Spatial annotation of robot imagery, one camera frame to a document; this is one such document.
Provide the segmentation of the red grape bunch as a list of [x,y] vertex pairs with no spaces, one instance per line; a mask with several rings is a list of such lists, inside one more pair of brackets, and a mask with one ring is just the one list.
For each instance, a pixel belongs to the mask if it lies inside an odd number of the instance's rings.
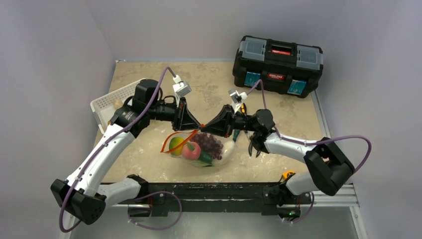
[[213,160],[221,159],[223,144],[214,135],[197,133],[190,139],[190,142],[196,142],[200,146],[201,151],[209,153]]

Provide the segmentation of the white radish with leaves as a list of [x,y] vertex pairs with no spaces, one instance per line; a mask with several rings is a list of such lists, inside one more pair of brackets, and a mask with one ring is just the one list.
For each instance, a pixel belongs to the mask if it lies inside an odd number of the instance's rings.
[[221,159],[214,162],[214,165],[221,166],[228,163],[236,150],[236,144],[234,141],[229,140],[223,144]]

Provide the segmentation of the peach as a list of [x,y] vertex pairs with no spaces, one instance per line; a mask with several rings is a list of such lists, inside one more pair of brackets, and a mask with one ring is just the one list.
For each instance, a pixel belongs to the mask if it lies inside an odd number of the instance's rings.
[[201,152],[200,146],[196,142],[187,142],[182,149],[182,156],[191,161],[198,159]]

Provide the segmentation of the clear zip bag orange zipper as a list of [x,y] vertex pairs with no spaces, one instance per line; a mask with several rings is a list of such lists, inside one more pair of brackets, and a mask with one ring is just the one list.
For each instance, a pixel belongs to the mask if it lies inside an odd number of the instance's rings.
[[236,144],[230,138],[199,130],[177,131],[164,140],[160,152],[196,167],[213,167],[229,162],[235,155]]

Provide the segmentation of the green cucumber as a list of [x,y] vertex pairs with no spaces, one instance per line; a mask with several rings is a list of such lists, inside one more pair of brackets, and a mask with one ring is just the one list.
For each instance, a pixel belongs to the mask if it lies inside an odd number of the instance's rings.
[[206,151],[201,151],[200,155],[198,157],[198,161],[203,162],[203,163],[207,163],[207,164],[212,164],[213,158]]

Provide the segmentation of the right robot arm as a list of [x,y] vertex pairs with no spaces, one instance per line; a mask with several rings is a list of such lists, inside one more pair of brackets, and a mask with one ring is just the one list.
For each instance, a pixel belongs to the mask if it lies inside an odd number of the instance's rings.
[[252,147],[262,153],[283,155],[306,165],[307,173],[295,174],[283,182],[279,195],[284,202],[290,203],[299,194],[316,190],[334,196],[355,173],[355,166],[333,139],[306,141],[278,135],[268,109],[244,115],[225,105],[216,117],[201,127],[201,132],[221,137],[231,136],[234,130],[251,131]]

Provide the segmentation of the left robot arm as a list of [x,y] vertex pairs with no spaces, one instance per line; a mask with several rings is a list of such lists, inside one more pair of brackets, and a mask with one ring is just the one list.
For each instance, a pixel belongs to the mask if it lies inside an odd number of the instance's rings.
[[138,176],[105,185],[103,178],[120,154],[149,126],[151,120],[169,121],[173,130],[199,129],[200,123],[187,108],[185,96],[191,87],[185,81],[174,79],[173,102],[167,103],[159,83],[142,79],[121,108],[114,112],[102,139],[84,162],[67,177],[56,179],[50,189],[61,213],[69,213],[86,225],[94,223],[112,204],[132,199],[141,204],[148,199],[147,182]]

